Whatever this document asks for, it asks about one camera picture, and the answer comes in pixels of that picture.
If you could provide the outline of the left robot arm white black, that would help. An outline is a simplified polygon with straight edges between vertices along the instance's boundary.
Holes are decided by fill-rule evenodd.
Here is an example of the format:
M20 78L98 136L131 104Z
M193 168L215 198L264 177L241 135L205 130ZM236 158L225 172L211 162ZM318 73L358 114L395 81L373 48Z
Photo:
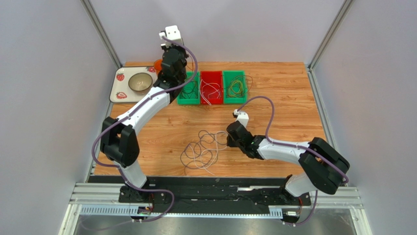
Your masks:
M155 192L149 189L149 180L143 173L138 156L140 148L137 135L146 123L160 110L172 103L182 88L191 82L187 78L187 57L194 54L184 45L164 46L162 70L148 94L133 108L117 118L107 117L102 123L102 132L93 143L100 152L112 161L110 167L119 170L122 178L140 198Z

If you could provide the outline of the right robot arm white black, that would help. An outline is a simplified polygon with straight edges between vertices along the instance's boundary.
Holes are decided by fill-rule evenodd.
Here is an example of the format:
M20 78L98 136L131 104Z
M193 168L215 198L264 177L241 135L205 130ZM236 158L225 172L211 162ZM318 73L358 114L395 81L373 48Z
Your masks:
M251 159L279 160L299 165L303 173L289 175L280 191L287 197L299 197L311 191L334 195L348 179L349 162L322 138L307 142L288 142L252 135L239 121L231 123L227 145L239 148Z

